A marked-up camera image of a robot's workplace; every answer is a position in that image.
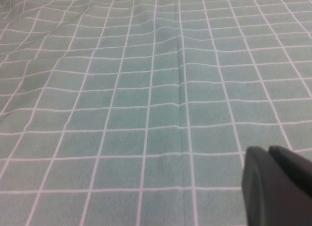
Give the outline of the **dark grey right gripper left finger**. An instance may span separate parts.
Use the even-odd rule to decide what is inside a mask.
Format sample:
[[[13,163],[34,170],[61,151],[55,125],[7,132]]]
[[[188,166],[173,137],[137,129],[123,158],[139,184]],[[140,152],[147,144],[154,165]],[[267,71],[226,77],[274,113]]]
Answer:
[[[242,193],[249,226],[289,226],[288,188],[291,180],[267,151],[247,148]]]

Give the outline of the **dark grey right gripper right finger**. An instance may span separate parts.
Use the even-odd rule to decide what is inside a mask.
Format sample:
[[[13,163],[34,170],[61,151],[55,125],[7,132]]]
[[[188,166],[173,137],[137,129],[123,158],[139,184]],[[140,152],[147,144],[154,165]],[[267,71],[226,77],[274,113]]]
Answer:
[[[312,162],[281,146],[270,146],[269,154],[286,175],[282,187],[283,216],[290,226],[312,224]]]

